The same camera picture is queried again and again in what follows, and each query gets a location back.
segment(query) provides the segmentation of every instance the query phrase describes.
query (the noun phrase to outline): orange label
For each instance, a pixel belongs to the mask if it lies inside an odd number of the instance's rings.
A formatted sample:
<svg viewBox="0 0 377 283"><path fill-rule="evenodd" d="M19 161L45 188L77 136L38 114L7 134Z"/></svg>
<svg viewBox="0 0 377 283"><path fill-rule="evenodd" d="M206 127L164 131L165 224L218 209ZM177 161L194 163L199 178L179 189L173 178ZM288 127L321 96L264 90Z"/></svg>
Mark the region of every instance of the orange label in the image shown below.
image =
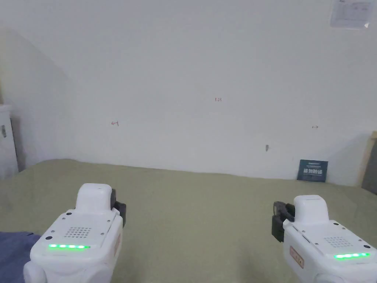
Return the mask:
<svg viewBox="0 0 377 283"><path fill-rule="evenodd" d="M289 254L294 258L299 266L301 266L301 268L304 268L304 259L296 252L296 250L292 246L289 249Z"/></svg>
<svg viewBox="0 0 377 283"><path fill-rule="evenodd" d="M119 234L118 239L116 240L116 243L115 243L114 256L116 255L116 251L118 250L119 244L120 244L120 234Z"/></svg>

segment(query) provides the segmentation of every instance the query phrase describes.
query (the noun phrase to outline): cabinet handle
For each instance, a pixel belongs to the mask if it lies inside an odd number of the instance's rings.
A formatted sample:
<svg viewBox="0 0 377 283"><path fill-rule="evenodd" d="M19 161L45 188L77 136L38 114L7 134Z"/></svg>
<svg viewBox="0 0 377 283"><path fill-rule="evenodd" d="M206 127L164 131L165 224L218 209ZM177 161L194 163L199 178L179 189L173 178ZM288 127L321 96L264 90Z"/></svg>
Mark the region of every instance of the cabinet handle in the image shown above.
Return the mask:
<svg viewBox="0 0 377 283"><path fill-rule="evenodd" d="M1 133L3 134L3 137L6 138L5 125L2 125L2 126L1 126Z"/></svg>

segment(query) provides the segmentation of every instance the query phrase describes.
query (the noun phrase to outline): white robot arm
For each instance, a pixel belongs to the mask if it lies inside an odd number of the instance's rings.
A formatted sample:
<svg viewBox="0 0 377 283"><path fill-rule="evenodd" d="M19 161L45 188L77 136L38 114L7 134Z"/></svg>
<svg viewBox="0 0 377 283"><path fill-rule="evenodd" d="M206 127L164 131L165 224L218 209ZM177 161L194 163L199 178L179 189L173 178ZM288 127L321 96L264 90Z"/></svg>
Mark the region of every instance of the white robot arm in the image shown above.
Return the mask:
<svg viewBox="0 0 377 283"><path fill-rule="evenodd" d="M303 283L377 282L376 249L329 220L319 195L275 202L272 235L284 242L284 258Z"/></svg>
<svg viewBox="0 0 377 283"><path fill-rule="evenodd" d="M84 184L30 252L25 283L109 283L122 245L126 205L105 184Z"/></svg>

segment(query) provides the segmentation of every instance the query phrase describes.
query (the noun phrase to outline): green led light strip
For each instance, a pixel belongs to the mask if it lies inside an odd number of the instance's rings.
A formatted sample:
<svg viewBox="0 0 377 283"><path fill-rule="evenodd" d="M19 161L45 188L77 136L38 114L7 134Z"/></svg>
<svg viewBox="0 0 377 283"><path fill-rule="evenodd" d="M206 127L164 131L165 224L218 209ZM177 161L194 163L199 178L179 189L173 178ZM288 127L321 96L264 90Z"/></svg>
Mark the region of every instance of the green led light strip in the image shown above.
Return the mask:
<svg viewBox="0 0 377 283"><path fill-rule="evenodd" d="M355 257L368 257L371 254L361 253L361 254L337 254L334 255L335 258L355 258Z"/></svg>
<svg viewBox="0 0 377 283"><path fill-rule="evenodd" d="M65 248L65 249L90 249L90 246L83 246L83 245L57 245L57 244L49 244L50 248Z"/></svg>

